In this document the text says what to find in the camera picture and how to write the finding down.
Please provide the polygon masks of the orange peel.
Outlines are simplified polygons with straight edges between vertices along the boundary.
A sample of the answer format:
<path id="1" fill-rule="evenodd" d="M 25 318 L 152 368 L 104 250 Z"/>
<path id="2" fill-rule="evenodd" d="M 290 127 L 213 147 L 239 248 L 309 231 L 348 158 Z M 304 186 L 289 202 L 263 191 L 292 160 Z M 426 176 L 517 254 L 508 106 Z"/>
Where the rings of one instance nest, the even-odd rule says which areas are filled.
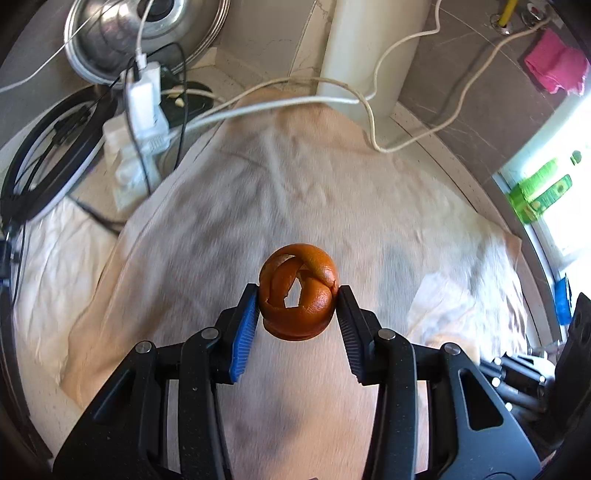
<path id="1" fill-rule="evenodd" d="M 276 338 L 306 341 L 329 326 L 339 275 L 328 253 L 297 243 L 273 252 L 259 272 L 263 326 Z"/>

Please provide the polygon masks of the blue container on sill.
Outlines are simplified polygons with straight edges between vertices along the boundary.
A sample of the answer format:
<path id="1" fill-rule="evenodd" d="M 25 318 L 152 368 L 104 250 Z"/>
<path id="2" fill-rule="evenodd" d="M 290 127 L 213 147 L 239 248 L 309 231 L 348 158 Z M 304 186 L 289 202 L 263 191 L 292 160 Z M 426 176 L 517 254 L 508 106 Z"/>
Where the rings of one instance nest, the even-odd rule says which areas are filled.
<path id="1" fill-rule="evenodd" d="M 555 283 L 554 301 L 558 324 L 568 326 L 572 322 L 572 290 L 567 276 Z"/>

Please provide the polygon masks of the beige towel mat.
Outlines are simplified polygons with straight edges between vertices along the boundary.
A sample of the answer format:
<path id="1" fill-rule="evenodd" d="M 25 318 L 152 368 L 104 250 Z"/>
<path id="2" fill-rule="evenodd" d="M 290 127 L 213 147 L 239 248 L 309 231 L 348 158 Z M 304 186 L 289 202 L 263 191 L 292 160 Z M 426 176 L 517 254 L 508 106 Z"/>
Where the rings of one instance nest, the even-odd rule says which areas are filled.
<path id="1" fill-rule="evenodd" d="M 300 326 L 322 294 L 410 341 L 475 360 L 522 352 L 520 240 L 412 156 L 370 148 L 325 105 L 219 124 L 128 220 L 70 331 L 60 385 L 86 406 L 142 340 L 183 342 L 250 282 Z M 358 479 L 377 389 L 356 381 L 337 322 L 306 341 L 256 331 L 245 374 L 218 391 L 238 479 Z"/>

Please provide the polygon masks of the white power strip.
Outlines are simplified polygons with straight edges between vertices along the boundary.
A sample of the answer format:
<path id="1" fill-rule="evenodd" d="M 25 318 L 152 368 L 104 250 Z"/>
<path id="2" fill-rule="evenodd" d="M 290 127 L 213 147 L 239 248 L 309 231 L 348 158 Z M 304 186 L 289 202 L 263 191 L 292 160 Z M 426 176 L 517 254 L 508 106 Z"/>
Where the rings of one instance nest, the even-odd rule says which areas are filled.
<path id="1" fill-rule="evenodd" d="M 121 214 L 130 214 L 162 181 L 157 160 L 169 148 L 169 131 L 133 143 L 122 113 L 104 123 L 103 138 L 115 207 Z"/>

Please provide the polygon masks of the white cloth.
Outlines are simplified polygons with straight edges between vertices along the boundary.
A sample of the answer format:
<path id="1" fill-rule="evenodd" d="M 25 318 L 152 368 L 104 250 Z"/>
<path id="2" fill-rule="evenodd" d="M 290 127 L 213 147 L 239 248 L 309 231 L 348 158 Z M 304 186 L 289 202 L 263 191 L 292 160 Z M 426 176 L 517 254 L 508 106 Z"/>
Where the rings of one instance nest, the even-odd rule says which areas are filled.
<path id="1" fill-rule="evenodd" d="M 66 198 L 26 227 L 16 330 L 34 360 L 60 382 L 69 334 L 92 300 L 116 235 Z"/>

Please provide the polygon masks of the green dish soap bottle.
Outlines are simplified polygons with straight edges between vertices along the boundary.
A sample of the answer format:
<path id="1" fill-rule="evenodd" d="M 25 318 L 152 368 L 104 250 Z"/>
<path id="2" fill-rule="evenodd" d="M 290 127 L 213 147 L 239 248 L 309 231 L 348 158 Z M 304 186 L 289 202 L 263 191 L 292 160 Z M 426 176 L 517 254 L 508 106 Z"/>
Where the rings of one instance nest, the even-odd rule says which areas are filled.
<path id="1" fill-rule="evenodd" d="M 532 176 L 521 180 L 507 198 L 522 224 L 538 221 L 573 186 L 572 171 L 582 161 L 582 153 L 575 150 L 566 158 L 546 162 Z"/>

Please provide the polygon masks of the white cutting board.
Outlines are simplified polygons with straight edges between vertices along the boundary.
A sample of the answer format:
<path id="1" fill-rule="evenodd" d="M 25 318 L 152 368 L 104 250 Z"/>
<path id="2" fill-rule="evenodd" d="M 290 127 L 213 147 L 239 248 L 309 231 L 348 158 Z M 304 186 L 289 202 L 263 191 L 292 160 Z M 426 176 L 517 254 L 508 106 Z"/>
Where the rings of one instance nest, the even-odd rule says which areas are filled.
<path id="1" fill-rule="evenodd" d="M 419 41 L 386 50 L 408 35 L 433 27 L 425 0 L 338 1 L 322 61 L 324 78 L 346 83 L 363 95 L 376 91 L 370 106 L 377 119 L 394 113 Z"/>

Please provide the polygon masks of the stainless steel pot lid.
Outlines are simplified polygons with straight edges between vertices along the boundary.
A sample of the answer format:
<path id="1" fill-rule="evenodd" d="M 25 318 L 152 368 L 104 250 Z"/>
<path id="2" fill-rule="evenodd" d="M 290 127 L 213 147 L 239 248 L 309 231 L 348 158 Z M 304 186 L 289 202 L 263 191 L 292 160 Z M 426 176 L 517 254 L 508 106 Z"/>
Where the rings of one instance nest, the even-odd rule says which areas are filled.
<path id="1" fill-rule="evenodd" d="M 228 18 L 228 1 L 76 1 L 64 25 L 65 52 L 85 81 L 109 84 L 136 47 L 179 73 L 204 56 Z"/>

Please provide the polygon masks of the pink rag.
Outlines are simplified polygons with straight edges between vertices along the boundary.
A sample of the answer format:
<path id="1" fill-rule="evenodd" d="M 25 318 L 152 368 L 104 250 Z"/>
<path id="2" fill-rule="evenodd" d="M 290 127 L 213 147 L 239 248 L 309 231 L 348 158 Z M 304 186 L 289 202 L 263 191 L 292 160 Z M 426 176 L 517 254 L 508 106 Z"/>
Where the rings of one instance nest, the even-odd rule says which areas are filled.
<path id="1" fill-rule="evenodd" d="M 581 50 L 567 46 L 552 30 L 546 30 L 524 63 L 550 94 L 564 90 L 582 96 L 590 63 Z"/>

